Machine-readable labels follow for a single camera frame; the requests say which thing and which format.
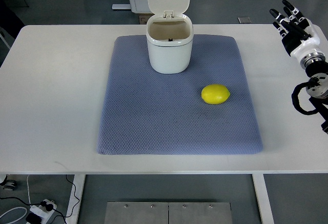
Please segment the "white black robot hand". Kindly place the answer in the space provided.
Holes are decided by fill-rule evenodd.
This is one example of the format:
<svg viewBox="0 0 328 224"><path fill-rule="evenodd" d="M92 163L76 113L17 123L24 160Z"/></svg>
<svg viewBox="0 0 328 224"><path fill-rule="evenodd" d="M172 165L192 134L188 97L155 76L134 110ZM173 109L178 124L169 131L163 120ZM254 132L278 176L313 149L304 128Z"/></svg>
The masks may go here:
<svg viewBox="0 0 328 224"><path fill-rule="evenodd" d="M320 38L312 22L287 0L282 1L284 13L270 9L275 21L273 26L281 36L287 54L298 60L303 69L315 62L325 62L325 55L319 48Z"/></svg>

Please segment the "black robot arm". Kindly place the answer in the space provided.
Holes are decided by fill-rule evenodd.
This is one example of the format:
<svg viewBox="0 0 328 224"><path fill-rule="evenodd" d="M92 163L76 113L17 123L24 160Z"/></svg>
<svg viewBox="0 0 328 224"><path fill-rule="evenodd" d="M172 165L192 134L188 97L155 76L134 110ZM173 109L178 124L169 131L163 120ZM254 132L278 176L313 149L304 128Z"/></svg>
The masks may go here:
<svg viewBox="0 0 328 224"><path fill-rule="evenodd" d="M324 119L321 124L322 130L327 133L327 62L323 60L312 62L305 68L305 72L310 79L294 88L291 95L292 104L303 115L319 113ZM307 111L301 107L298 95L303 88L310 96L309 102L314 110Z"/></svg>

